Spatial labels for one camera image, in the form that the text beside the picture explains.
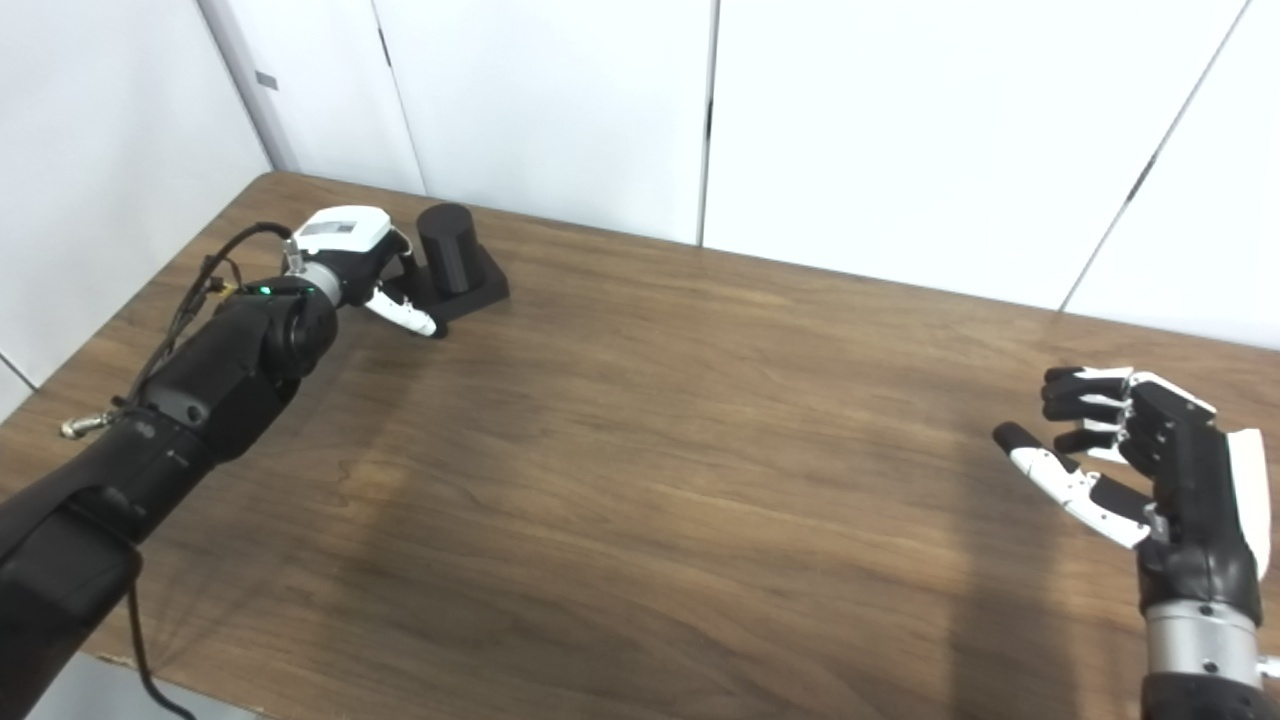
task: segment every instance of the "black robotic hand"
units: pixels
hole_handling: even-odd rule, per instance
[[[1046,419],[1076,429],[1052,450],[1015,423],[993,438],[1066,511],[1137,550],[1144,720],[1280,717],[1261,692],[1275,662],[1257,651],[1271,555],[1261,433],[1221,432],[1212,405],[1133,368],[1052,368],[1041,397]],[[1132,465],[1152,495],[1085,471],[1080,452]]]

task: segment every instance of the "black cable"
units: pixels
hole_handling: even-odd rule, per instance
[[[174,310],[173,320],[169,323],[169,331],[165,333],[164,340],[160,341],[160,345],[155,348],[151,356],[147,357],[142,369],[138,370],[137,377],[133,378],[133,384],[129,386],[129,392],[124,396],[125,404],[137,402],[138,392],[142,391],[142,384],[147,382],[147,378],[150,378],[151,373],[155,372],[156,365],[173,352],[173,346],[178,341],[178,336],[182,334],[182,331],[200,311],[198,305],[195,306],[195,311],[192,311],[192,306],[196,304],[197,299],[200,299],[201,304],[204,302],[205,286],[209,283],[209,278],[212,277],[218,265],[220,265],[223,260],[227,260],[227,256],[230,255],[232,250],[236,250],[239,243],[260,232],[274,233],[279,236],[280,240],[289,240],[293,236],[293,231],[279,223],[253,223],[232,236],[230,240],[223,243],[218,252],[205,258],[205,261],[200,265],[200,273],[196,274],[196,279],[191,283],[191,287],[187,288],[187,293],[182,297],[182,301],[178,302],[178,309]],[[233,264],[232,272],[236,274],[238,282],[239,268]]]
[[[151,700],[156,701],[156,705],[160,707],[173,712],[183,720],[196,720],[196,716],[189,710],[165,697],[164,693],[160,692],[160,688],[156,687],[155,680],[151,679],[151,667],[147,666],[147,651],[142,644],[142,618],[138,614],[137,583],[129,585],[128,605],[129,633],[133,635],[133,661],[138,666],[138,679],[142,680],[142,688],[147,691]]]

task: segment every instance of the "robot finger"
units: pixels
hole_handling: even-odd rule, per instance
[[[1069,433],[1062,433],[1053,438],[1053,450],[1074,455],[1076,452],[1085,452],[1097,447],[1111,447],[1115,445],[1116,434],[1114,432],[1102,430],[1089,430],[1079,429],[1071,430]]]
[[[1044,373],[1041,398],[1044,401],[1068,397],[1101,396],[1123,401],[1125,382],[1132,368],[1050,368]]]
[[[1080,397],[1061,397],[1046,400],[1042,409],[1046,420],[1097,420],[1117,423],[1121,407],[1112,404],[1101,405]]]

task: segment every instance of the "white robotic hand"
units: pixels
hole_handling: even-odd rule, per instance
[[[1041,397],[1050,420],[1074,420],[1078,429],[1055,438],[1053,450],[1014,423],[996,428],[996,442],[1032,482],[1068,512],[1125,546],[1155,533],[1169,534],[1166,518],[1152,497],[1102,473],[1087,471],[1070,454],[1129,464],[1156,479],[1165,432],[1178,421],[1212,424],[1216,410],[1164,378],[1133,368],[1052,368]],[[1169,407],[1175,407],[1170,414]],[[1262,434],[1256,429],[1229,433],[1230,475],[1235,509],[1245,543],[1261,579],[1271,557],[1271,503]]]
[[[413,246],[392,225],[385,210],[364,205],[325,208],[311,215],[287,243],[288,274],[325,288],[335,305],[342,301],[362,304],[410,332],[439,337],[443,323],[415,307],[403,293],[388,293],[389,288],[378,279],[385,261],[370,263],[369,259],[387,255],[387,242],[393,245],[390,252],[399,258],[406,272],[416,270]],[[352,274],[360,275],[358,279],[346,277]],[[358,287],[361,293],[367,287],[367,297],[352,297],[351,286]]]

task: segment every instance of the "black robotic arm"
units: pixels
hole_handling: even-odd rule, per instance
[[[365,305],[411,332],[506,297],[470,214],[438,205],[419,218],[429,266],[376,208],[330,208],[285,240],[284,274],[236,288],[157,366],[148,363],[110,413],[64,425],[105,427],[74,459],[0,503],[0,720],[23,717],[125,596],[142,543],[210,470],[243,455],[284,411],[338,333],[337,310]],[[210,290],[211,265],[179,306],[168,346]],[[399,260],[402,273],[380,279]],[[460,274],[470,268],[471,274]]]

